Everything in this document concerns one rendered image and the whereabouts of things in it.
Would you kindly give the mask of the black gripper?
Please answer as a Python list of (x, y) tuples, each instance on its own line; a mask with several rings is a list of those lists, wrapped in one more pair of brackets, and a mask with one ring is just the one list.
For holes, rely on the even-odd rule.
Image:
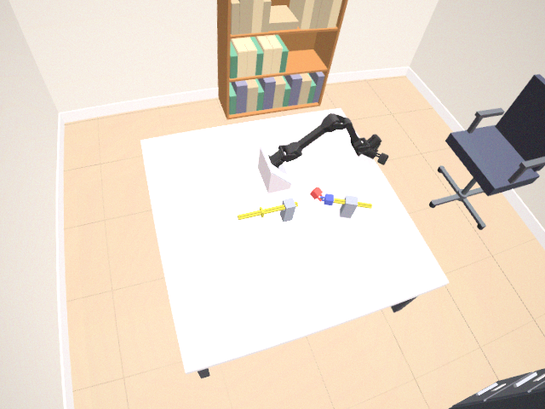
[[(371, 159), (374, 159), (375, 157), (378, 157), (379, 159), (377, 160), (377, 163), (385, 165), (386, 161), (388, 159), (388, 155), (385, 154), (385, 153), (380, 154), (380, 153), (376, 152), (374, 148), (371, 148), (371, 150), (372, 150), (371, 154), (369, 156), (366, 156), (366, 157), (371, 158)], [(380, 155), (380, 156), (378, 156), (377, 154)]]

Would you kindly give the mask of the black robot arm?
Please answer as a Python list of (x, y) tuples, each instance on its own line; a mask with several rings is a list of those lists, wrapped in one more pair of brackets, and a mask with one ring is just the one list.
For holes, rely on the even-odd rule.
[(292, 141), (289, 144), (279, 145), (277, 152), (272, 156), (268, 155), (268, 157), (270, 158), (271, 164), (279, 169), (279, 166), (283, 164), (284, 161), (288, 163), (289, 161), (298, 159), (303, 154), (302, 150), (309, 144), (314, 143), (323, 134), (333, 132), (334, 130), (344, 129), (347, 129), (347, 132), (351, 137), (351, 145), (358, 157), (362, 154), (364, 156), (369, 156), (372, 151), (371, 148), (374, 148), (376, 152), (379, 151), (378, 148), (381, 145), (382, 140), (376, 134), (371, 136), (368, 140), (366, 140), (365, 137), (359, 138), (349, 118), (330, 113), (329, 115), (326, 115), (321, 124), (308, 135), (299, 141)]

